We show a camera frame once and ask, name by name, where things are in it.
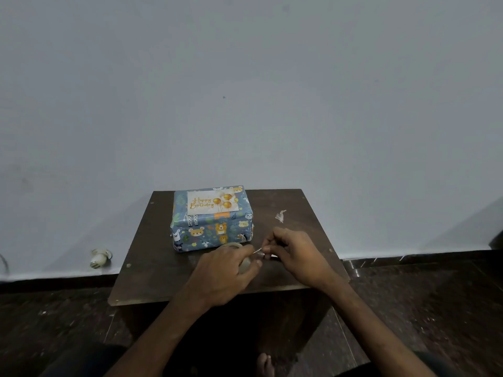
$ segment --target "wall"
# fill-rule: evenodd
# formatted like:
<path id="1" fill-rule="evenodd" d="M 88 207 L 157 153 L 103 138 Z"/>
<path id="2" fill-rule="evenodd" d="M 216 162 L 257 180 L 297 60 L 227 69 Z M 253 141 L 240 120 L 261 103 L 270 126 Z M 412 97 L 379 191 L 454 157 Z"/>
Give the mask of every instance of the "wall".
<path id="1" fill-rule="evenodd" d="M 502 0 L 0 0 L 0 252 L 118 272 L 152 190 L 304 189 L 341 258 L 503 229 Z"/>

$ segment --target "dark wooden table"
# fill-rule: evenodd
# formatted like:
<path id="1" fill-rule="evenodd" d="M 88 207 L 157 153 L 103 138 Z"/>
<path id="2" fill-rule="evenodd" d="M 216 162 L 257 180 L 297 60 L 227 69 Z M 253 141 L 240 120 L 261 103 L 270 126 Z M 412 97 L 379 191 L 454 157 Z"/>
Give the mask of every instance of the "dark wooden table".
<path id="1" fill-rule="evenodd" d="M 274 226 L 304 230 L 332 268 L 349 280 L 302 190 L 247 190 L 247 195 L 254 212 L 251 243 L 255 248 Z M 286 210 L 283 224 L 275 218 L 281 210 Z M 173 250 L 172 211 L 173 191 L 152 193 L 108 300 L 110 305 L 120 306 L 134 338 L 187 281 L 201 255 L 211 251 Z M 170 364 L 172 368 L 197 365 L 201 373 L 204 368 L 216 367 L 222 352 L 239 368 L 252 368 L 253 358 L 261 351 L 275 357 L 294 357 L 329 308 L 324 295 L 300 284 L 280 262 L 266 260 L 243 294 L 198 320 Z"/>

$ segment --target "bare foot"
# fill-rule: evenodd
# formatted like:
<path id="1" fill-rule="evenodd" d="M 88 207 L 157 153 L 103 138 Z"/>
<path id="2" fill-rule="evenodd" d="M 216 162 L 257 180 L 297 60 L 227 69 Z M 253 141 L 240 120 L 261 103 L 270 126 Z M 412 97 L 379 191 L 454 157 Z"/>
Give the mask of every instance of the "bare foot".
<path id="1" fill-rule="evenodd" d="M 256 359 L 256 375 L 257 377 L 274 377 L 271 356 L 261 353 L 259 358 Z"/>

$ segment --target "right hand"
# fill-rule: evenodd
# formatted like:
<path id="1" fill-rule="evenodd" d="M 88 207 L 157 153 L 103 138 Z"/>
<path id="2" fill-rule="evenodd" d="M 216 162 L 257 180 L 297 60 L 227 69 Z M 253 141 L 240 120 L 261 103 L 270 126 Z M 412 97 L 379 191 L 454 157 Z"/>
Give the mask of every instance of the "right hand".
<path id="1" fill-rule="evenodd" d="M 302 231 L 275 227 L 262 242 L 262 251 L 277 255 L 285 268 L 309 287 L 321 290 L 336 275 L 309 235 Z"/>

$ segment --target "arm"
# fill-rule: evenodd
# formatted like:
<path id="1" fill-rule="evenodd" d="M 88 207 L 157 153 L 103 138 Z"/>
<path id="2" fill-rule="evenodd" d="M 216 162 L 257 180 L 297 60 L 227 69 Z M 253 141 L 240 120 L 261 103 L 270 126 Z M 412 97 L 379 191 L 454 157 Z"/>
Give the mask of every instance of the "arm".
<path id="1" fill-rule="evenodd" d="M 259 273 L 260 260 L 252 262 L 245 273 L 238 274 L 242 260 L 253 252 L 253 246 L 248 245 L 239 249 L 219 248 L 204 254 L 189 281 L 105 376 L 161 375 L 192 324 L 211 307 L 234 298 Z"/>
<path id="2" fill-rule="evenodd" d="M 383 375 L 435 375 L 332 270 L 306 233 L 274 228 L 263 242 L 263 251 L 280 257 L 300 283 L 330 297 L 334 308 Z"/>

